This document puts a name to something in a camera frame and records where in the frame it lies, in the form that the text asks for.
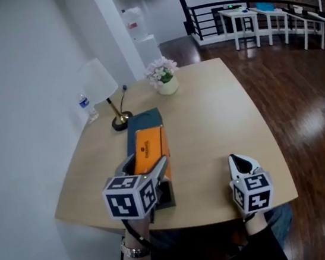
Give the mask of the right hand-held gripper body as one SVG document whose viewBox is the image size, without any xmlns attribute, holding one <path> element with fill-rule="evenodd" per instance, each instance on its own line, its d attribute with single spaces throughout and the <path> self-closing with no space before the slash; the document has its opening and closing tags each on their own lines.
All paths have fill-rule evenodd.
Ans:
<svg viewBox="0 0 325 260">
<path fill-rule="evenodd" d="M 233 201 L 241 215 L 267 211 L 272 207 L 274 186 L 269 172 L 261 167 L 251 175 L 242 176 L 230 182 Z"/>
</svg>

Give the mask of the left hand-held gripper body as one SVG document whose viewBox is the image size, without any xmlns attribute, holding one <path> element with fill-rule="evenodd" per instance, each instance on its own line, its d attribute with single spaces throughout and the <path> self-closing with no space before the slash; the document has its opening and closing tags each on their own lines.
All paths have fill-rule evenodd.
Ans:
<svg viewBox="0 0 325 260">
<path fill-rule="evenodd" d="M 158 202 L 159 178 L 151 175 L 119 176 L 107 179 L 104 202 L 113 220 L 147 217 Z"/>
</svg>

